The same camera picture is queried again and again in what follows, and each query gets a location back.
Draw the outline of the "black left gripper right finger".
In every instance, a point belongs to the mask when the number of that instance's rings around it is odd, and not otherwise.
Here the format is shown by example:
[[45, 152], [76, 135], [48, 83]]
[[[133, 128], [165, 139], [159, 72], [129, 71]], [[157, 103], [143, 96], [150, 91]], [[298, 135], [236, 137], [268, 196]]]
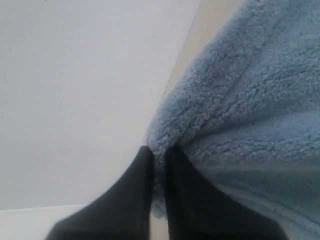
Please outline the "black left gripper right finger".
[[274, 220], [208, 182], [175, 146], [166, 152], [165, 204], [171, 240], [282, 240]]

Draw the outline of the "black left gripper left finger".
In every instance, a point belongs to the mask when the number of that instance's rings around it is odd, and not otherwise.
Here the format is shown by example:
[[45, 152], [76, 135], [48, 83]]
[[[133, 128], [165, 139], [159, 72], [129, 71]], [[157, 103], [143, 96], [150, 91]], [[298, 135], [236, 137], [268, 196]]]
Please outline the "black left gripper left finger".
[[142, 146], [120, 179], [80, 211], [57, 222], [48, 240], [148, 240], [153, 153]]

